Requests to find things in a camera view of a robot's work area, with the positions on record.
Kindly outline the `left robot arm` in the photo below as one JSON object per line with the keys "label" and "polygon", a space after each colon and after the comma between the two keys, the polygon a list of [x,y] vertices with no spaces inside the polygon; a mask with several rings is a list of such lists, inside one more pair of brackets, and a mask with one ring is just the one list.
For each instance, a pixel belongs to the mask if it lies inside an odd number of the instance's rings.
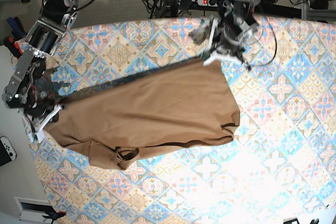
{"label": "left robot arm", "polygon": [[261,0],[220,0],[219,17],[209,18],[202,28],[208,36],[207,46],[198,54],[204,66],[215,61],[241,64],[246,70],[252,65],[244,57],[245,47],[257,33],[259,24],[253,13]]}

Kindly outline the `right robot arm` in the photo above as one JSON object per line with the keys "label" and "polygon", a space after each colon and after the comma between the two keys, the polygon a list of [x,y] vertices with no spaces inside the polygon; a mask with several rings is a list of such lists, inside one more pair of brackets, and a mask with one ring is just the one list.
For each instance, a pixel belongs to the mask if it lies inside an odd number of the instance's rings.
{"label": "right robot arm", "polygon": [[25,37],[26,48],[2,94],[5,105],[17,109],[29,126],[31,142],[42,142],[44,127],[64,109],[52,96],[38,92],[36,83],[46,71],[46,58],[75,22],[77,8],[78,0],[43,0],[39,17]]}

